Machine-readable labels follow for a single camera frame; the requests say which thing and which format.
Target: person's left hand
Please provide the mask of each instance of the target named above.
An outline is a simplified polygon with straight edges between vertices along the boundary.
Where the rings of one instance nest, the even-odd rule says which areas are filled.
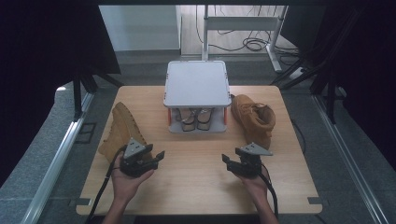
[[[122,156],[123,152],[116,158],[111,180],[113,181],[114,201],[128,203],[136,195],[140,184],[154,174],[154,170],[149,170],[138,178],[130,177],[120,170],[120,160]]]

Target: wooden table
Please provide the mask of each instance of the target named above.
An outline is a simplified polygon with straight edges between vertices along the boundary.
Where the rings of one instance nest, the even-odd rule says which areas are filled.
[[[272,157],[262,157],[269,170],[278,198],[279,213],[316,214],[321,204],[308,198],[318,193],[306,166],[296,134],[280,91],[274,86],[231,86],[231,94],[246,94],[253,101],[270,105],[276,114],[270,150]],[[242,128],[228,107],[224,133],[170,133],[167,108],[163,105],[164,86],[121,87],[114,104],[123,102],[133,114],[153,155],[165,150],[159,169],[144,182],[129,203],[125,214],[134,215],[226,215],[254,214],[256,209],[241,181],[226,170],[221,154],[239,161],[236,147],[246,145]],[[102,141],[107,139],[112,122],[110,113]],[[96,153],[80,198],[92,199],[91,205],[78,205],[77,212],[88,215],[101,187],[108,162]],[[271,193],[268,200],[272,204]],[[105,215],[113,200],[109,181],[96,215]]]

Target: wooden floor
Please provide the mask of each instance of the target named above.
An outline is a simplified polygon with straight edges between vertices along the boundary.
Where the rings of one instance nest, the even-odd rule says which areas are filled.
[[[208,16],[227,16],[227,17],[277,17],[283,7],[276,6],[209,6]],[[204,6],[180,6],[182,16],[182,35],[181,35],[181,54],[201,54],[202,41],[204,33]],[[216,45],[223,49],[240,49],[243,47],[243,41],[247,37],[256,37],[263,41],[268,41],[269,35],[273,32],[265,31],[209,31],[209,45]],[[282,48],[294,49],[288,40],[279,36],[276,45]],[[247,48],[240,50],[223,50],[216,47],[209,47],[209,54],[263,54],[266,53],[265,45],[262,44],[262,50],[252,51]]]

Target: gray carpet floor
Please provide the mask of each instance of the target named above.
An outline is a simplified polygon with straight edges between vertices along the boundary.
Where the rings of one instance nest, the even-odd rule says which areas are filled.
[[[122,75],[111,75],[125,85],[164,85],[167,63],[180,56],[118,52]],[[199,60],[188,57],[183,60]],[[269,85],[277,76],[265,55],[223,57],[211,60],[226,62],[230,85]],[[58,181],[38,223],[82,223],[86,217],[76,213],[76,203],[99,145],[106,119],[117,88],[95,77],[99,86],[94,95],[86,126],[94,127],[92,137],[80,134],[65,162]],[[323,204],[316,215],[281,214],[281,223],[374,223],[361,193],[346,168],[320,116],[308,87],[308,79],[282,91],[310,173]],[[34,142],[0,189],[0,222],[20,223],[50,163],[73,120],[72,84],[57,91],[55,105]],[[342,101],[335,103],[336,126],[366,181],[375,193],[389,223],[396,223],[396,174],[379,150],[348,115]],[[124,223],[251,223],[255,217],[139,217],[128,216]]]

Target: tan shoe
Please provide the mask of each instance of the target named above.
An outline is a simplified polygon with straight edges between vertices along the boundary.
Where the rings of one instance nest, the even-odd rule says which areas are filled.
[[[248,96],[241,94],[233,98],[231,112],[243,127],[247,144],[254,142],[269,149],[276,123],[275,113],[269,105],[254,103]]]
[[[134,116],[132,116],[129,109],[121,102],[114,106],[113,110],[113,123],[111,124],[110,134],[99,146],[98,151],[103,154],[108,162],[112,162],[117,151],[125,146],[131,138],[136,140],[142,145],[146,145],[147,142],[139,131]],[[151,153],[145,155],[144,159],[151,159]]]

